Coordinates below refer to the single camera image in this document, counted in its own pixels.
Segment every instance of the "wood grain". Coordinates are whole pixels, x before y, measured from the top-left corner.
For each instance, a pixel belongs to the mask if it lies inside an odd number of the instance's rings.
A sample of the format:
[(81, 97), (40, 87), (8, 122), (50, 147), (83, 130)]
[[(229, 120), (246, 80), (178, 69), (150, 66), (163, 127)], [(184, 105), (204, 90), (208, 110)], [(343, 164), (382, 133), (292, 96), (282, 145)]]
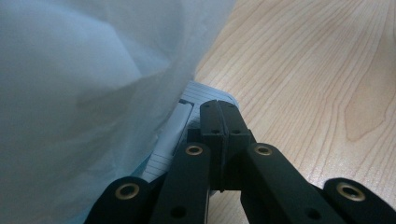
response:
[[(232, 94), (258, 141), (322, 187), (361, 182), (396, 208), (396, 4), (237, 1), (196, 80)], [(209, 223), (248, 223), (238, 192)]]

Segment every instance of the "light wood surface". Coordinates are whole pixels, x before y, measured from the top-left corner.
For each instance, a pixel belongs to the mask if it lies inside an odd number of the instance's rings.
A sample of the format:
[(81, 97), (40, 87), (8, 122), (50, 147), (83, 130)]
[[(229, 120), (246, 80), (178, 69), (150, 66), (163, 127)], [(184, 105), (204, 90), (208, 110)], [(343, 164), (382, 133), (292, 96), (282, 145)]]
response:
[[(396, 4), (237, 1), (197, 69), (227, 91), (260, 142), (311, 183), (361, 182), (396, 208)], [(248, 223), (238, 192), (210, 200), (209, 223)]]

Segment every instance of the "white plastic bag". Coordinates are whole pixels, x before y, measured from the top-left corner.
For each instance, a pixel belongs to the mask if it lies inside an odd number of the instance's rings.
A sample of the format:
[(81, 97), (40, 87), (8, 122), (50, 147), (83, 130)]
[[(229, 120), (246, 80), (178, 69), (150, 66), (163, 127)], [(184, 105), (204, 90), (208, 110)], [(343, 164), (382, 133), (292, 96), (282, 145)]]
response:
[(232, 6), (0, 1), (0, 223), (83, 221), (149, 155)]

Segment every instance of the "black plastic part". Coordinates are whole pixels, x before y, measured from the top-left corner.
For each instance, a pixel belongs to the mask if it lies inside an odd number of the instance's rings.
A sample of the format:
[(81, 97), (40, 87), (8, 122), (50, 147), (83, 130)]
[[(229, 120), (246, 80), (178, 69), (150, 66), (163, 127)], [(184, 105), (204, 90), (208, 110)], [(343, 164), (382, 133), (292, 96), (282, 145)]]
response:
[(252, 144), (244, 167), (273, 223), (345, 223), (275, 147)]
[(191, 142), (202, 142), (200, 129), (187, 130), (187, 143), (191, 143)]
[(268, 209), (254, 187), (245, 185), (241, 190), (240, 201), (249, 224), (273, 223), (271, 222)]
[(242, 158), (250, 146), (251, 132), (235, 105), (219, 101), (219, 106), (229, 133), (222, 182), (227, 190), (240, 190)]
[(206, 223), (209, 167), (207, 146), (191, 143), (179, 147), (149, 223)]
[[(143, 179), (132, 176), (114, 181), (93, 205), (84, 223), (147, 223), (163, 180), (164, 176), (151, 185)], [(138, 192), (131, 199), (121, 200), (116, 196), (116, 191), (125, 184), (136, 184)]]
[(238, 108), (228, 102), (206, 102), (200, 115), (201, 139), (212, 150), (211, 188), (240, 190), (241, 158), (254, 141), (251, 131)]
[(349, 223), (396, 223), (393, 208), (358, 182), (345, 178), (330, 179), (323, 191), (329, 204)]
[(224, 127), (221, 108), (217, 101), (209, 101), (200, 107), (202, 143), (211, 149), (210, 187), (224, 191), (223, 173), (225, 165), (228, 130)]

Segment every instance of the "metal screw head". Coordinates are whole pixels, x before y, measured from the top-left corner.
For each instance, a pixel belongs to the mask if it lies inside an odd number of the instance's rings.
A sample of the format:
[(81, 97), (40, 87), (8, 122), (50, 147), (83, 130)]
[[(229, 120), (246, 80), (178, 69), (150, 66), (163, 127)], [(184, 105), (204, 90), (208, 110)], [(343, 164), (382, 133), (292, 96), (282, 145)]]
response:
[(198, 146), (189, 146), (186, 148), (186, 153), (191, 155), (191, 156), (198, 156), (200, 155), (204, 150), (201, 147)]
[(337, 185), (337, 191), (351, 201), (362, 202), (366, 199), (366, 196), (361, 190), (345, 182), (341, 182)]
[(139, 186), (135, 183), (128, 183), (119, 186), (116, 190), (116, 197), (120, 200), (129, 200), (134, 198), (139, 193)]
[(262, 156), (270, 156), (273, 152), (271, 148), (260, 145), (254, 147), (254, 151)]

